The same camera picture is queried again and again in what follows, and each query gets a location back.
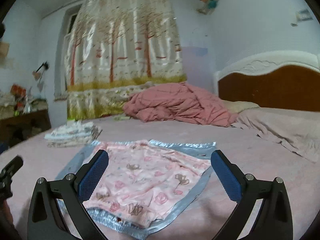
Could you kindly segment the dark wooden desk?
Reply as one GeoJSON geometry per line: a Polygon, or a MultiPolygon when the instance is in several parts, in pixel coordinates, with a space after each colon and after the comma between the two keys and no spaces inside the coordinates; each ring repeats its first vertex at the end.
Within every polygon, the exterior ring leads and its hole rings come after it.
{"type": "Polygon", "coordinates": [[[13,147],[51,129],[48,110],[35,111],[1,120],[1,143],[13,147]]]}

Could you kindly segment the folded blue white cloth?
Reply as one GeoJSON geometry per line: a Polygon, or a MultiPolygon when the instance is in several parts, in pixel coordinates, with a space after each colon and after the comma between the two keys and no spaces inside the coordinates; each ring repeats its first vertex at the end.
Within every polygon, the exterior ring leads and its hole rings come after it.
{"type": "Polygon", "coordinates": [[[44,138],[47,140],[63,140],[76,137],[92,137],[99,133],[100,128],[95,126],[93,122],[83,123],[81,121],[75,121],[52,130],[50,133],[47,133],[44,138]]]}

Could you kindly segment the clear plastic bottle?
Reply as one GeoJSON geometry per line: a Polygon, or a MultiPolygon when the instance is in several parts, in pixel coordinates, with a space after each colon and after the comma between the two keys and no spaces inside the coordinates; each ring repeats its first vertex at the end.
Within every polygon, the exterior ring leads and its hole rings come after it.
{"type": "Polygon", "coordinates": [[[31,113],[32,109],[31,109],[31,103],[30,103],[30,99],[28,97],[25,98],[25,106],[24,106],[24,110],[23,113],[24,114],[28,114],[31,113]]]}

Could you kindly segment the green white small box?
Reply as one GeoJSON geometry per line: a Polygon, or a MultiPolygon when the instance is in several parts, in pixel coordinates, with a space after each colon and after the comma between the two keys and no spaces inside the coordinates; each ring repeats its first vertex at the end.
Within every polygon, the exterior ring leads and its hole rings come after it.
{"type": "Polygon", "coordinates": [[[71,126],[71,125],[74,124],[74,123],[75,123],[75,120],[74,120],[74,119],[68,119],[66,125],[67,125],[67,126],[71,126]]]}

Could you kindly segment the pink cartoon print pants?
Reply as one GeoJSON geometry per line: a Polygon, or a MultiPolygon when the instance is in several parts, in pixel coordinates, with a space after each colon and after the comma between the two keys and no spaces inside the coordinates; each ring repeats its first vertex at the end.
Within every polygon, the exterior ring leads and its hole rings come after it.
{"type": "Polygon", "coordinates": [[[208,160],[145,140],[101,142],[94,152],[98,150],[108,153],[109,163],[84,207],[100,208],[142,228],[165,219],[210,167],[208,160]]]}

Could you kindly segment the stack of papers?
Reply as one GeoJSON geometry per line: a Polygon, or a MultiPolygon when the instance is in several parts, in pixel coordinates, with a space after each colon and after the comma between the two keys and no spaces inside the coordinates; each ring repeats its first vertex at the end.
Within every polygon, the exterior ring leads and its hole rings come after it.
{"type": "Polygon", "coordinates": [[[16,100],[14,95],[10,93],[0,94],[0,119],[7,119],[14,116],[14,108],[16,106],[16,100]]]}

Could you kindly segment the red box on desk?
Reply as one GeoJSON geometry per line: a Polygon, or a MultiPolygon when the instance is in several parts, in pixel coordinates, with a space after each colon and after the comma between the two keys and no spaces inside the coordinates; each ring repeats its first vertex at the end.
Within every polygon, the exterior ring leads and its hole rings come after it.
{"type": "Polygon", "coordinates": [[[21,87],[17,84],[13,84],[10,93],[17,97],[25,97],[27,90],[24,87],[21,87]]]}

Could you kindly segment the pale green comb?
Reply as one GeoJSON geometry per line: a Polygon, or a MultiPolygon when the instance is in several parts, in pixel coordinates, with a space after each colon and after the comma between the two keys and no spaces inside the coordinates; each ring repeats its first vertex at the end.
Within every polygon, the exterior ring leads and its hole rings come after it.
{"type": "Polygon", "coordinates": [[[123,121],[123,120],[130,120],[130,119],[131,117],[126,115],[118,115],[114,117],[114,120],[116,121],[123,121]]]}

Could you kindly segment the beige pillow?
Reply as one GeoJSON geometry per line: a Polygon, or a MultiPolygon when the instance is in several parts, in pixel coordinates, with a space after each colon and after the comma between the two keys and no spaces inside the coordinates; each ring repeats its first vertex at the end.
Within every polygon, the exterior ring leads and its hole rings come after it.
{"type": "Polygon", "coordinates": [[[247,101],[227,101],[223,100],[224,106],[228,109],[230,113],[240,113],[247,109],[260,108],[260,106],[253,102],[247,101]]]}

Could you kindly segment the pink plaid quilt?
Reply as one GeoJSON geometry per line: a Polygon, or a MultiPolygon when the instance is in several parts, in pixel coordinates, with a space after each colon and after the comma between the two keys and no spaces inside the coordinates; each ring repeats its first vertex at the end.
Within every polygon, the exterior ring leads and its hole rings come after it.
{"type": "Polygon", "coordinates": [[[186,82],[165,83],[131,96],[124,113],[143,122],[181,121],[228,127],[238,115],[215,94],[186,82]]]}

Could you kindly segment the white wooden headboard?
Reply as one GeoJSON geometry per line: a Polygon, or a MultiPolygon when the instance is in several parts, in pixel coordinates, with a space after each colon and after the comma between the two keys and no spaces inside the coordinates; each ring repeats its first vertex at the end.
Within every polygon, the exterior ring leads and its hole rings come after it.
{"type": "Polygon", "coordinates": [[[227,101],[319,111],[319,55],[276,50],[245,57],[213,74],[213,90],[227,101]]]}

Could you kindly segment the tree print curtain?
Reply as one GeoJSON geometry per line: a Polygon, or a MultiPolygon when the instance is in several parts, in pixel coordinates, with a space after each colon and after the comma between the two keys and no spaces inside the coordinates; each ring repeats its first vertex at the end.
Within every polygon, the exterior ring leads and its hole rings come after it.
{"type": "Polygon", "coordinates": [[[120,114],[132,94],[187,79],[170,0],[85,0],[65,55],[69,119],[120,114]]]}

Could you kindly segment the stuffed doll on shelf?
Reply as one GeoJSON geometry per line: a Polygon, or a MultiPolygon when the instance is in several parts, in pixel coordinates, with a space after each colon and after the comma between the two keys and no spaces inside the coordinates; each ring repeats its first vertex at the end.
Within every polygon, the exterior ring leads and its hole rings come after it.
{"type": "Polygon", "coordinates": [[[208,12],[214,10],[217,7],[216,0],[200,0],[204,6],[199,9],[199,12],[202,14],[207,14],[208,12]]]}

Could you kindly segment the pink wall lamp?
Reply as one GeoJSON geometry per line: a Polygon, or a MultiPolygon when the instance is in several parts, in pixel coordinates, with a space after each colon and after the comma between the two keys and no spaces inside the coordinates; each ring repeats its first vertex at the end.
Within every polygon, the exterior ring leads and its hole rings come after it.
{"type": "Polygon", "coordinates": [[[49,69],[49,63],[46,61],[42,63],[39,68],[35,71],[32,72],[32,76],[35,81],[38,81],[44,74],[49,69]]]}

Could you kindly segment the window frame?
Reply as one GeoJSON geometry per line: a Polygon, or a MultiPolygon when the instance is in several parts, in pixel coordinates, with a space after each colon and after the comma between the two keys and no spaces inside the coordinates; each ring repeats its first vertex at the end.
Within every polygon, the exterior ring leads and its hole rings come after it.
{"type": "Polygon", "coordinates": [[[71,39],[71,31],[81,8],[81,4],[75,5],[64,12],[62,24],[58,36],[55,71],[54,71],[54,101],[67,99],[67,77],[65,68],[65,55],[71,39]]]}

